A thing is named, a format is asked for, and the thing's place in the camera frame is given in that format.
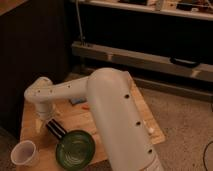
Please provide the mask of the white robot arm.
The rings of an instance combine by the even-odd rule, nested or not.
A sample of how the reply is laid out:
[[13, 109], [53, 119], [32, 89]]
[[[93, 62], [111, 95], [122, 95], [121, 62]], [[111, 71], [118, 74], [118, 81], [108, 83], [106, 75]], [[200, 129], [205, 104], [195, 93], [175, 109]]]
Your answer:
[[101, 68], [90, 76], [54, 84], [38, 78], [24, 92], [42, 120], [53, 116], [55, 99], [84, 98], [113, 171], [164, 171], [131, 95], [128, 72]]

